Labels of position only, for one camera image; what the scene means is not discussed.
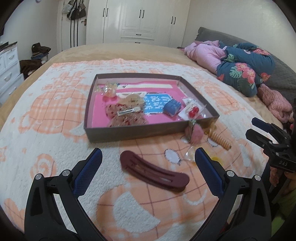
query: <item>gray headboard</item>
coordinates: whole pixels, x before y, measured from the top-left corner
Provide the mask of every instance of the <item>gray headboard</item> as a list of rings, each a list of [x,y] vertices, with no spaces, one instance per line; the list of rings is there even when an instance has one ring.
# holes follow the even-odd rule
[[[199,28],[198,35],[195,40],[220,40],[228,46],[233,46],[234,44],[242,42],[248,42],[244,39],[240,39],[235,36],[210,30],[204,27]],[[272,76],[265,84],[270,89],[279,91],[292,104],[293,99],[296,98],[296,73],[273,54],[272,57],[274,58],[274,61],[276,63],[276,68]]]

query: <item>drawer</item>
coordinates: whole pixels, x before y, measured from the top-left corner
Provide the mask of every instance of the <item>drawer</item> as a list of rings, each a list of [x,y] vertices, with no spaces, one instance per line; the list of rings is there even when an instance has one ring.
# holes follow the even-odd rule
[[[150,44],[153,45],[153,40],[148,40],[148,39],[125,39],[121,38],[120,40],[121,43],[136,43],[136,44]]]
[[[4,56],[5,54],[0,55],[0,73],[5,70]]]
[[[137,39],[151,39],[154,40],[154,33],[147,33],[133,30],[122,30],[122,38],[137,38]]]
[[[0,92],[0,103],[3,104],[8,97],[24,82],[24,75],[20,74],[16,79],[13,80],[12,84],[6,89]]]
[[[20,74],[20,64],[16,62],[13,66],[6,68],[5,72],[0,75],[0,89],[18,77]]]
[[[17,47],[12,48],[5,52],[5,65],[6,68],[18,62]]]

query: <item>blue cube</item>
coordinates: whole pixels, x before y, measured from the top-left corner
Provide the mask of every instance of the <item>blue cube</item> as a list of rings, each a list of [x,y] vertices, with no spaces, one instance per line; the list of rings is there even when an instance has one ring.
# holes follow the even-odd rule
[[[168,103],[166,103],[163,107],[163,113],[170,115],[173,117],[174,115],[178,114],[181,109],[182,104],[175,100],[171,99]]]

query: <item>hand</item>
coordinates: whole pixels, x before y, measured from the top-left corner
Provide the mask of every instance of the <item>hand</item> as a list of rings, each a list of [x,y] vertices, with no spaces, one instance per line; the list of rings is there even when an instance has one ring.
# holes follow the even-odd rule
[[[296,172],[295,173],[285,172],[284,174],[288,179],[291,179],[289,186],[283,192],[283,195],[287,195],[289,192],[296,189]],[[270,167],[269,181],[275,187],[279,183],[279,175],[277,173],[277,169],[274,167]]]

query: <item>silver screw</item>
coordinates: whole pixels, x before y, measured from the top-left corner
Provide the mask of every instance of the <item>silver screw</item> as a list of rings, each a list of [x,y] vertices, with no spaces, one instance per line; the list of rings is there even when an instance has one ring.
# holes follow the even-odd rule
[[[234,177],[234,172],[233,172],[233,171],[228,171],[228,172],[227,172],[227,175],[228,175],[229,177]]]
[[[37,175],[35,176],[35,179],[36,179],[36,180],[39,180],[41,177],[42,177],[41,174],[37,174]]]
[[[69,176],[70,174],[70,171],[69,170],[64,170],[63,171],[63,176],[66,177],[66,176]]]
[[[260,181],[260,180],[261,180],[261,177],[258,176],[258,175],[255,175],[255,179],[256,179],[257,181]]]

